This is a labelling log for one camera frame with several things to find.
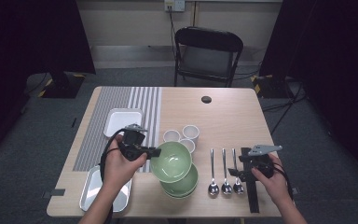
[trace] white plate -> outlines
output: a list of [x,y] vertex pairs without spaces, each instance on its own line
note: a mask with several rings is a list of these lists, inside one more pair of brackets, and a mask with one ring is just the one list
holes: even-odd
[[107,137],[111,137],[115,132],[126,127],[127,125],[133,123],[141,125],[143,116],[144,112],[142,112],[141,109],[111,109],[107,116],[103,133]]
[[[120,193],[115,198],[113,202],[113,212],[121,212],[127,207],[130,198],[131,181],[132,180],[127,182],[127,184],[121,188]],[[89,170],[86,184],[84,185],[80,198],[80,208],[83,211],[86,212],[89,210],[102,185],[103,181],[101,180],[100,166],[94,166]]]

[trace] green bowl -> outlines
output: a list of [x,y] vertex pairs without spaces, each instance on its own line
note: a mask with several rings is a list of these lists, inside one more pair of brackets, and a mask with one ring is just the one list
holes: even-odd
[[173,198],[184,198],[194,191],[198,182],[199,172],[196,166],[192,164],[185,178],[174,183],[160,182],[160,184],[164,191]]
[[183,179],[191,168],[192,159],[188,149],[179,142],[161,144],[159,157],[152,157],[150,169],[160,182],[173,183]]

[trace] striped table runner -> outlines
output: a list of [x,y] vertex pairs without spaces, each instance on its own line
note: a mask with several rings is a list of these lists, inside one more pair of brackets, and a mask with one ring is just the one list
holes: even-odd
[[[76,158],[74,171],[88,171],[100,162],[109,140],[103,134],[108,113],[114,108],[139,108],[144,112],[142,127],[148,130],[144,147],[158,146],[161,87],[102,87],[89,127]],[[138,172],[150,172],[150,161]]]

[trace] spoon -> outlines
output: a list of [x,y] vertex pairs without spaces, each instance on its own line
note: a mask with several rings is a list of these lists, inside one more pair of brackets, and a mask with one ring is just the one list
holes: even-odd
[[231,194],[232,187],[227,182],[227,168],[226,168],[226,150],[223,148],[223,167],[225,169],[225,183],[222,185],[222,191],[224,194]]
[[211,195],[219,193],[219,187],[214,183],[214,170],[213,170],[213,148],[211,149],[211,166],[212,166],[212,184],[208,187],[208,191]]
[[[235,148],[232,148],[232,159],[234,160],[234,169],[237,170],[237,161],[235,156]],[[240,179],[238,176],[235,176],[235,184],[234,184],[234,191],[238,194],[242,194],[244,189],[242,184],[240,183]]]

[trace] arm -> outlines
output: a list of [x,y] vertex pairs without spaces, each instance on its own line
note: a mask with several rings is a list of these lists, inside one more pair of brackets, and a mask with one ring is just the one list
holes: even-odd
[[[272,162],[282,165],[281,161],[275,156],[269,154],[269,157],[272,159]],[[266,187],[266,191],[272,201],[277,205],[284,223],[307,223],[290,198],[289,193],[287,192],[286,180],[283,175],[275,171],[274,175],[268,179],[256,168],[252,168],[252,173],[264,185],[264,187]]]
[[[109,149],[118,148],[117,141],[121,141],[121,135],[118,135],[113,140]],[[145,163],[146,157],[147,155],[144,153],[136,161],[128,161],[120,150],[111,151],[106,157],[103,185],[79,223],[103,223],[121,188],[130,181],[136,170]]]

